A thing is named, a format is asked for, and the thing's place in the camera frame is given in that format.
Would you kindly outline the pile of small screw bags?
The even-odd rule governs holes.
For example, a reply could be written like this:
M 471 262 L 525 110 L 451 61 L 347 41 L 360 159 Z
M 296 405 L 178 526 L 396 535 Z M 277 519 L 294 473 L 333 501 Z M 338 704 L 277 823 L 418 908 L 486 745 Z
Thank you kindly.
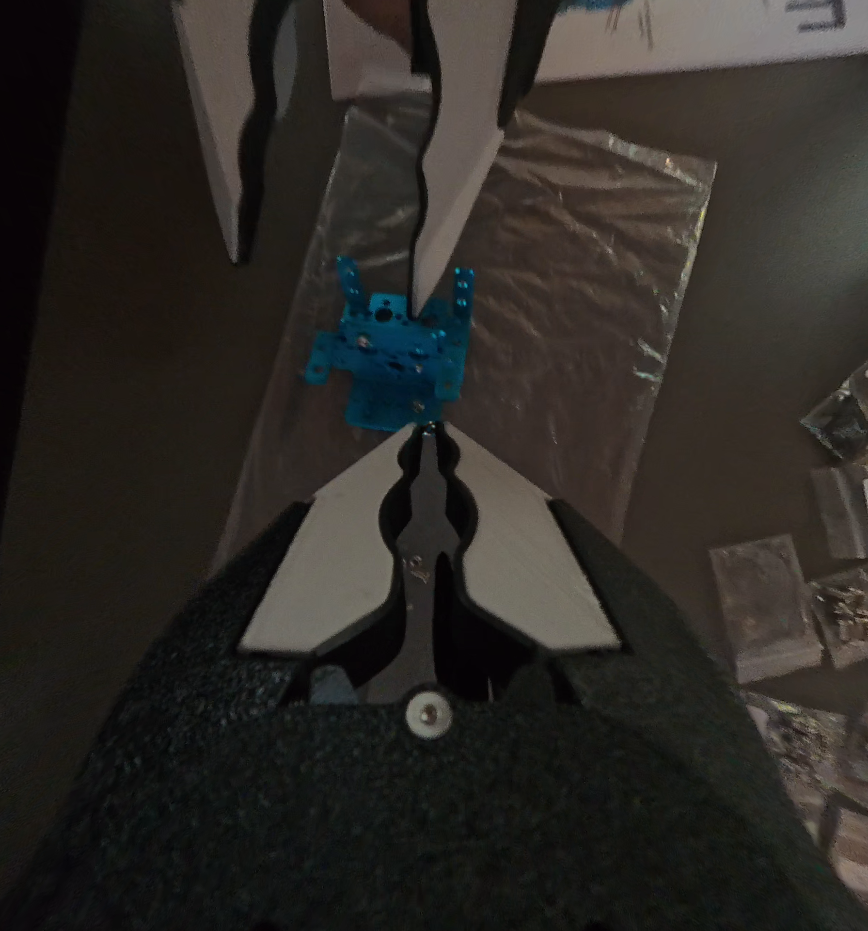
M 811 481 L 829 552 L 848 565 L 807 581 L 788 534 L 710 550 L 740 685 L 868 661 L 868 360 L 801 424 L 838 460 Z M 742 698 L 812 840 L 868 905 L 868 700 L 843 714 Z

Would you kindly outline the dark grey desk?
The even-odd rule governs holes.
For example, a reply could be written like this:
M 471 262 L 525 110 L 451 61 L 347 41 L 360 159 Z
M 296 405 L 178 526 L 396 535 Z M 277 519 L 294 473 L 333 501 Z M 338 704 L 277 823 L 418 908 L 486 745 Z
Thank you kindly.
M 201 588 L 344 109 L 323 15 L 228 262 L 167 4 L 90 2 L 0 550 L 0 899 L 139 658 Z M 727 658 L 707 549 L 834 570 L 801 417 L 868 357 L 868 56 L 537 88 L 557 123 L 717 163 L 624 548 Z

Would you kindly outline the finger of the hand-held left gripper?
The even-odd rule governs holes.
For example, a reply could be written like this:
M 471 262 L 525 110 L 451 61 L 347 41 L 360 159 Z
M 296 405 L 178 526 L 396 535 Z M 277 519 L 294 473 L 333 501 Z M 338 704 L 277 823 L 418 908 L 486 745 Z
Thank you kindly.
M 265 191 L 265 156 L 297 71 L 296 3 L 176 1 L 172 20 L 207 182 L 231 263 L 251 259 Z
M 409 312 L 417 319 L 451 262 L 504 137 L 499 125 L 513 1 L 411 2 L 415 56 L 432 93 L 417 159 Z

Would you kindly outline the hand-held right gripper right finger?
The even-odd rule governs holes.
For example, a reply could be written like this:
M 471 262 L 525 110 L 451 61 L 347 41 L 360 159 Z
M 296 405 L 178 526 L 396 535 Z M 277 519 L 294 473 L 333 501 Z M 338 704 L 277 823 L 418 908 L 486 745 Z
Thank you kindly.
M 456 547 L 440 557 L 433 622 L 451 690 L 506 690 L 523 668 L 621 651 L 619 631 L 536 484 L 467 436 L 435 432 Z

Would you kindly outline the white instruction booklet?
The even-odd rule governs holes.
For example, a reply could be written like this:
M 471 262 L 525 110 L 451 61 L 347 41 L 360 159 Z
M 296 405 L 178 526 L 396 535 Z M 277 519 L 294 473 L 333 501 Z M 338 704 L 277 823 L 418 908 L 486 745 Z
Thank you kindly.
M 410 58 L 343 2 L 324 2 L 334 99 L 428 90 Z M 868 54 L 868 1 L 565 2 L 535 82 Z

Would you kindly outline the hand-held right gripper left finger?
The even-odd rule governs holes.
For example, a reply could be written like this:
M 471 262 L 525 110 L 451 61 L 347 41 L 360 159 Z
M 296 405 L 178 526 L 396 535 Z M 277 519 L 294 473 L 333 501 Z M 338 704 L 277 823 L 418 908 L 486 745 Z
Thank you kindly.
M 392 663 L 406 637 L 396 541 L 411 518 L 424 431 L 405 426 L 322 486 L 239 643 L 246 656 L 345 670 L 355 687 Z

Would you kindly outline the blue metal bracket assembly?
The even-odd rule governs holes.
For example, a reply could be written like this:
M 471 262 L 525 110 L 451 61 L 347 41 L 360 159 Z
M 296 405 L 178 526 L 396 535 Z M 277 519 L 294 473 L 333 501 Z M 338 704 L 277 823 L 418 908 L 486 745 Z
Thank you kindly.
M 474 271 L 457 267 L 451 299 L 432 298 L 412 318 L 407 298 L 368 293 L 357 263 L 336 259 L 344 311 L 334 331 L 319 331 L 303 380 L 325 384 L 334 371 L 351 375 L 348 425 L 395 433 L 440 421 L 460 400 L 474 311 Z

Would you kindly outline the large clear plastic bag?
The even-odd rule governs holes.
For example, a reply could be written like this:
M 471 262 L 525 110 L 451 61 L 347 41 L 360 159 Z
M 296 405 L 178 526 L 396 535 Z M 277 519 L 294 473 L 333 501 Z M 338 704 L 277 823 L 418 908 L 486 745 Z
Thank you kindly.
M 381 441 L 346 424 L 346 374 L 315 387 L 302 376 L 316 332 L 344 310 L 339 255 L 367 290 L 405 291 L 428 114 L 421 94 L 347 111 L 211 575 Z M 444 418 L 614 543 L 715 172 L 520 110 L 454 254 L 474 270 L 474 314 L 461 398 Z

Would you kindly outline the person's black clothing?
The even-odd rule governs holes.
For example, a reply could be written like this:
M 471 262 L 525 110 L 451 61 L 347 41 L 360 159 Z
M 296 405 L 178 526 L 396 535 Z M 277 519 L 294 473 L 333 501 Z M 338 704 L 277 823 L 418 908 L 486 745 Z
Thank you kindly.
M 0 1 L 0 536 L 85 6 Z

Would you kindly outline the person's left hand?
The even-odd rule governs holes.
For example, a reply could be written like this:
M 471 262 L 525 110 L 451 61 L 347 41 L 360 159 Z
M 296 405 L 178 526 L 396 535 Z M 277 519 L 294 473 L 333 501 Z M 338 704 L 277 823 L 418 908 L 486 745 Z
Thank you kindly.
M 394 41 L 406 53 L 413 51 L 410 1 L 345 1 L 363 22 Z

